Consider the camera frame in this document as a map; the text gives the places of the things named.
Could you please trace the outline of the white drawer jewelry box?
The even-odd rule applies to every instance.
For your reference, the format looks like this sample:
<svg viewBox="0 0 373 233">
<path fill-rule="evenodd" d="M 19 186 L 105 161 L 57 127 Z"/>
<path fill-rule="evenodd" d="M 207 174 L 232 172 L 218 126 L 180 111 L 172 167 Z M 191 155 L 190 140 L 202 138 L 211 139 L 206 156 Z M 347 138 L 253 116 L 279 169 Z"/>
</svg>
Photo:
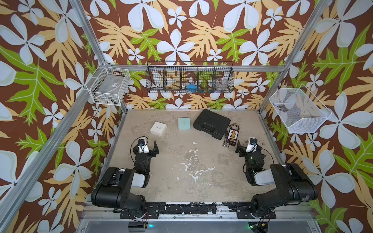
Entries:
<svg viewBox="0 0 373 233">
<path fill-rule="evenodd" d="M 166 129 L 167 129 L 166 124 L 156 121 L 154 125 L 151 127 L 150 132 L 151 134 L 154 134 L 157 136 L 163 136 Z"/>
</svg>

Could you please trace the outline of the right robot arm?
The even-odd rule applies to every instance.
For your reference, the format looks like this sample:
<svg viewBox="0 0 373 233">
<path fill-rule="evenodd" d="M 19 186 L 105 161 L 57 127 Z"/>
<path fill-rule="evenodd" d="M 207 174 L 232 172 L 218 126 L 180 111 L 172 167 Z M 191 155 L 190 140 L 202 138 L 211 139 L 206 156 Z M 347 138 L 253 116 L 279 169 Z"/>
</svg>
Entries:
<svg viewBox="0 0 373 233">
<path fill-rule="evenodd" d="M 267 212 L 285 205 L 296 205 L 314 201 L 318 198 L 315 184 L 308 178 L 298 164 L 271 164 L 264 169 L 265 155 L 257 139 L 250 138 L 246 146 L 237 141 L 235 152 L 243 157 L 243 173 L 252 186 L 274 184 L 275 188 L 263 194 L 256 194 L 250 201 L 250 214 L 259 218 Z"/>
</svg>

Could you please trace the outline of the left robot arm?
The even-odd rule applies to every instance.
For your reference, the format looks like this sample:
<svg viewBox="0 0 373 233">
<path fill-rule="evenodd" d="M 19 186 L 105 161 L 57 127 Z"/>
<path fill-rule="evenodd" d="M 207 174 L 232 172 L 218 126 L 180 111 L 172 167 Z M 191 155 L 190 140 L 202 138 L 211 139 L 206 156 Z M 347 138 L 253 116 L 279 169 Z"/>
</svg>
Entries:
<svg viewBox="0 0 373 233">
<path fill-rule="evenodd" d="M 150 180 L 151 159 L 159 155 L 156 141 L 148 148 L 147 137 L 139 137 L 132 148 L 133 169 L 109 167 L 93 189 L 91 202 L 94 206 L 122 210 L 128 218 L 146 215 L 146 200 L 142 195 L 131 193 L 132 187 L 145 188 Z"/>
</svg>

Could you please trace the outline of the yellow multimeter with leads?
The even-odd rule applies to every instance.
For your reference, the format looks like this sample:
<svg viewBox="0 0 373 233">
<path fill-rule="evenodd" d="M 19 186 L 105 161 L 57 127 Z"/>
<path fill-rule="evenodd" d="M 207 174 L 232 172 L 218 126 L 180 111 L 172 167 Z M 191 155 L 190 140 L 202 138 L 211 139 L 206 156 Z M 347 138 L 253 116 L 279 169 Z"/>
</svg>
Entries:
<svg viewBox="0 0 373 233">
<path fill-rule="evenodd" d="M 229 126 L 227 143 L 231 146 L 236 146 L 239 136 L 240 126 L 233 123 Z"/>
</svg>

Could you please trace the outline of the metal ratchet wrench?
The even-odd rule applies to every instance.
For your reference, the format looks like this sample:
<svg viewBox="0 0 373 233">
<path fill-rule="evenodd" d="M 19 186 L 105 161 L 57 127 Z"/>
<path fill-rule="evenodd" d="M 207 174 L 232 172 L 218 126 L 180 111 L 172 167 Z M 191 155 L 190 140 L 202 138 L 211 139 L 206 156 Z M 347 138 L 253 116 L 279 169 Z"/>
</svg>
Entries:
<svg viewBox="0 0 373 233">
<path fill-rule="evenodd" d="M 228 148 L 229 145 L 228 145 L 228 143 L 227 143 L 227 139 L 228 139 L 228 131 L 225 131 L 225 133 L 224 133 L 223 146 Z"/>
</svg>

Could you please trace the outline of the black plastic tool case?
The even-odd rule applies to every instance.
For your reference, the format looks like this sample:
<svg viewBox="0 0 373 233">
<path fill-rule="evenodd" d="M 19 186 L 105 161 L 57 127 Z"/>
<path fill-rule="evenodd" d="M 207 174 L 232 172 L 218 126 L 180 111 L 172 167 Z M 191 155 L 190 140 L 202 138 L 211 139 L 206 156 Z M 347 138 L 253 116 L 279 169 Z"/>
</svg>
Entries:
<svg viewBox="0 0 373 233">
<path fill-rule="evenodd" d="M 230 118 L 204 109 L 193 122 L 193 128 L 208 133 L 215 139 L 221 140 L 230 122 Z"/>
</svg>

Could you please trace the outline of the dark small object in basket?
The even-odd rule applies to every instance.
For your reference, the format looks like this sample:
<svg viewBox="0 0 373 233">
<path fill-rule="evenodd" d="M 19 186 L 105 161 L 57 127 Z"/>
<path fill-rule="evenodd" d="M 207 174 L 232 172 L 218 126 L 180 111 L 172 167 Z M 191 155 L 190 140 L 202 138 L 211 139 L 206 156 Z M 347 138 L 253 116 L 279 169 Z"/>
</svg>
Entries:
<svg viewBox="0 0 373 233">
<path fill-rule="evenodd" d="M 288 108 L 284 104 L 278 105 L 277 108 L 279 109 L 280 112 L 283 112 L 283 113 L 288 112 Z"/>
</svg>

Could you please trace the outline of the white mesh basket right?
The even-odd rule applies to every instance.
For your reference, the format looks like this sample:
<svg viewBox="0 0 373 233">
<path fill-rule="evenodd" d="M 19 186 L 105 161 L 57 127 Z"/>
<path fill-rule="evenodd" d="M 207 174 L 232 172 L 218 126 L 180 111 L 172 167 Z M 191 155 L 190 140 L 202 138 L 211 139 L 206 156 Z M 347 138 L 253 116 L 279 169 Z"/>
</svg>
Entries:
<svg viewBox="0 0 373 233">
<path fill-rule="evenodd" d="M 332 115 L 332 111 L 304 84 L 298 88 L 280 88 L 269 101 L 290 134 L 313 134 Z M 282 104 L 288 112 L 279 111 L 277 106 Z"/>
</svg>

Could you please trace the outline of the blue object in basket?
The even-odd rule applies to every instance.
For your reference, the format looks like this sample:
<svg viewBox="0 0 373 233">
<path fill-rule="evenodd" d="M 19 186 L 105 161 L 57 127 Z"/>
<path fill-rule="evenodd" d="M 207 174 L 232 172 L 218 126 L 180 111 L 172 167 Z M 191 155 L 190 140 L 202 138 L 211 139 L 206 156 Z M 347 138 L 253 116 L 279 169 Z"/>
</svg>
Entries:
<svg viewBox="0 0 373 233">
<path fill-rule="evenodd" d="M 198 87 L 193 84 L 189 84 L 186 88 L 189 93 L 194 93 L 198 90 Z"/>
</svg>

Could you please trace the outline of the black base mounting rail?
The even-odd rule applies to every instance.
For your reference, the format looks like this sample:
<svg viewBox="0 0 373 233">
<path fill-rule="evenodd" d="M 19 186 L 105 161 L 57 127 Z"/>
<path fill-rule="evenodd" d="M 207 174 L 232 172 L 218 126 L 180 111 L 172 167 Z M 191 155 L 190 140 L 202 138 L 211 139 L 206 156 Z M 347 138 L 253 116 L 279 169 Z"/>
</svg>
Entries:
<svg viewBox="0 0 373 233">
<path fill-rule="evenodd" d="M 121 219 L 158 219 L 160 215 L 217 215 L 220 213 L 234 214 L 238 219 L 275 219 L 276 214 L 272 209 L 260 211 L 256 215 L 251 214 L 250 202 L 191 202 L 191 203 L 166 203 L 145 202 L 139 209 L 123 209 Z"/>
</svg>

